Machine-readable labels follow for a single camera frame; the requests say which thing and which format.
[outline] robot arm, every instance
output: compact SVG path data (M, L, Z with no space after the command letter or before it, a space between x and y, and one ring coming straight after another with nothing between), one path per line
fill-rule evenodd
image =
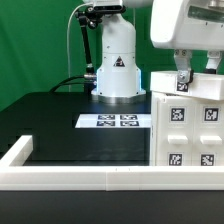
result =
M223 24L223 0L155 0L151 39L157 48L175 49L178 81L189 83L192 50L207 50L206 69L218 69L224 49Z
M102 24L102 65L97 70L94 99L107 103L131 103L145 98L141 70L135 62L136 31L121 16L126 7L146 7L152 0L84 0L92 3L85 14L89 25Z
M93 4L101 5L125 5L127 8L141 8L152 5L153 0L83 0L85 3L93 2Z

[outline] green screen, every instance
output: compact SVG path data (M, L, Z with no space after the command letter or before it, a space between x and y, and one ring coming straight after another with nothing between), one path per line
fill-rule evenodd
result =
M0 110L31 92L49 91L68 77L66 32L80 0L1 0L0 5ZM133 22L133 10L123 15ZM137 65L143 87L149 91L150 72L176 70L173 50L155 49L149 37L151 8L136 9ZM89 30L94 66L101 64L101 30ZM85 72L82 36L77 20L71 26L72 75ZM192 67L202 71L205 52L194 52ZM82 91L81 85L72 91ZM68 87L59 91L68 91Z

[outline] white plastic edge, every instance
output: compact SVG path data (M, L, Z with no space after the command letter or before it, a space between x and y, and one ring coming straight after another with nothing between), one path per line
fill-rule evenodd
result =
M15 156L32 146L22 136L0 160L1 191L224 190L224 167L22 167Z

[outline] white box with markers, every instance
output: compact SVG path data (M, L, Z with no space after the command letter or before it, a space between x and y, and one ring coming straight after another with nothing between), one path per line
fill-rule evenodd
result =
M160 77L160 82L162 82L160 87L159 83L155 84L158 82L155 75L156 73L151 80L150 164L156 166L223 166L224 100L221 94L222 85L214 90L216 95L208 99L206 96L199 98L196 87L199 88L200 84L205 83L200 83L202 79L196 79L191 93L183 92L177 95L179 84L176 83L173 75L169 79L165 74L166 82Z

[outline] black tabletop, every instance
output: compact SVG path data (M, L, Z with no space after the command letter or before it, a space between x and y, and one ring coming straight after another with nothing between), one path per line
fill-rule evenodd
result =
M75 129L80 113L150 113L82 93L31 93L0 113L1 156L34 136L25 165L148 165L150 129ZM223 224L223 191L0 191L1 224Z
M80 114L145 113L150 97L111 105L84 93L31 93L0 113L0 151L29 134L34 151L25 165L148 165L149 128L75 128Z

